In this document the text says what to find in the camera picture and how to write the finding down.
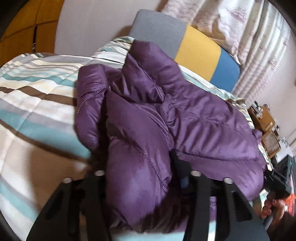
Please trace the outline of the person's right hand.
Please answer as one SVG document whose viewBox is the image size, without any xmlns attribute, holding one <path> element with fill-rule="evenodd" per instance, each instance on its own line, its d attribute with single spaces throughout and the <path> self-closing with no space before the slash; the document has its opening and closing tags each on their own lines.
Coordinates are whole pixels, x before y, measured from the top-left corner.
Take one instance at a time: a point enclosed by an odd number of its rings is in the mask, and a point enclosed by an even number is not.
<svg viewBox="0 0 296 241">
<path fill-rule="evenodd" d="M 295 195 L 291 194 L 284 199 L 275 199 L 272 194 L 267 195 L 260 217 L 267 218 L 273 215 L 274 220 L 281 220 L 285 214 L 294 216 Z"/>
</svg>

